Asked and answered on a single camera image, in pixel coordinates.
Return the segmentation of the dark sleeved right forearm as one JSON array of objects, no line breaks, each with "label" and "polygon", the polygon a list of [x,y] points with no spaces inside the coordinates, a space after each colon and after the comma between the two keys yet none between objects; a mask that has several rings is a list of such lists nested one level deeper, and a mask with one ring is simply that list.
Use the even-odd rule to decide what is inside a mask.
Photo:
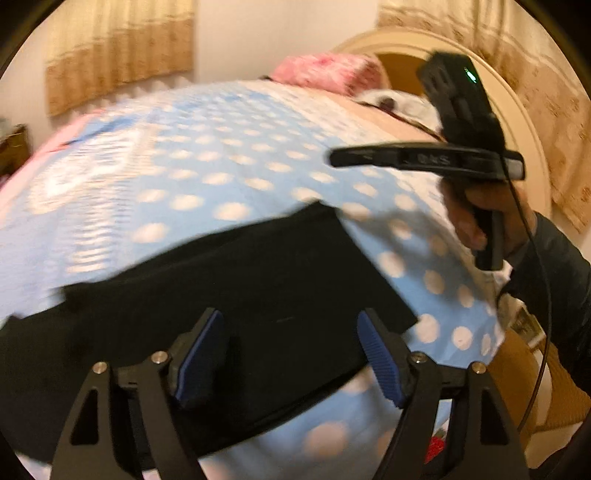
[{"label": "dark sleeved right forearm", "polygon": [[505,292],[525,303],[574,383],[590,391],[590,263],[546,217],[536,215],[533,242],[508,257]]}]

